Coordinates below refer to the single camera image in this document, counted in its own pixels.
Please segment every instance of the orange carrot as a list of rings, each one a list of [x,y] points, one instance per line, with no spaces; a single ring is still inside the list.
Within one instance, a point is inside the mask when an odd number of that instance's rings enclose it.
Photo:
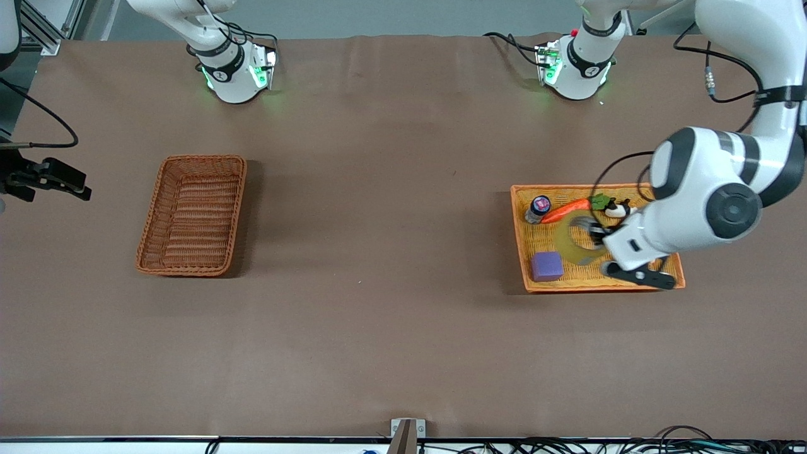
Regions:
[[[562,207],[558,207],[558,208],[548,212],[546,214],[546,216],[544,216],[541,219],[541,223],[542,224],[551,224],[553,222],[558,222],[561,219],[563,219],[563,217],[565,215],[569,214],[570,212],[573,212],[575,210],[588,210],[591,207],[592,207],[592,202],[588,198],[577,199],[574,202],[570,202],[568,204],[563,205]]]

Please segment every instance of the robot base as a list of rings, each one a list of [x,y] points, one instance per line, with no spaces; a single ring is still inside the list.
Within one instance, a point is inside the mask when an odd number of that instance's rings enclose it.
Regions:
[[[591,98],[605,83],[611,63],[593,78],[585,78],[569,60],[568,47],[571,35],[548,43],[544,48],[536,48],[536,61],[546,63],[549,68],[538,67],[538,80],[541,85],[552,87],[564,98],[581,100]]]
[[[225,103],[246,103],[262,90],[271,90],[272,87],[277,53],[250,41],[241,47],[247,57],[228,82],[217,80],[215,72],[208,74],[204,71],[207,86]]]

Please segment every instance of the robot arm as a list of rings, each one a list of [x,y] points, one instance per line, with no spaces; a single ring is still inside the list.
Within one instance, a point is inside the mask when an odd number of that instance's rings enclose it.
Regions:
[[[684,128],[656,149],[656,201],[603,240],[615,259],[604,273],[639,284],[659,277],[647,267],[656,259],[745,237],[762,209],[793,192],[804,174],[797,134],[807,56],[801,1],[697,0],[696,19],[709,39],[758,73],[759,113],[750,135]]]
[[[202,62],[207,86],[226,103],[244,103],[270,88],[276,49],[234,36],[214,16],[236,0],[128,0],[132,8],[177,32]]]
[[[568,99],[590,98],[611,69],[614,51],[627,33],[622,10],[652,10],[679,0],[576,0],[583,25],[575,36],[548,43],[540,52],[538,77],[542,84]]]

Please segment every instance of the purple sponge block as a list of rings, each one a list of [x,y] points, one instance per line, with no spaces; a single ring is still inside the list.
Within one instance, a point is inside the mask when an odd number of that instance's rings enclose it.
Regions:
[[[563,277],[563,261],[557,252],[538,252],[533,256],[533,281],[548,282]]]

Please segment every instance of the gray floor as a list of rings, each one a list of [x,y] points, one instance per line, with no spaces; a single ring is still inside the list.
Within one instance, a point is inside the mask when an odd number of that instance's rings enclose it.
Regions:
[[[89,36],[109,40],[179,40],[165,25],[136,13],[119,0],[114,22],[107,27],[112,0],[98,0],[101,14],[92,15]],[[655,11],[632,11],[633,27]],[[356,35],[480,36],[486,32],[516,36],[568,32],[580,25],[580,9],[572,0],[240,0],[222,15],[256,32],[280,39],[345,38]],[[693,20],[692,11],[664,19],[650,34],[678,34]],[[23,53],[2,76],[30,86],[40,57]],[[23,100],[0,88],[0,128],[12,131]]]

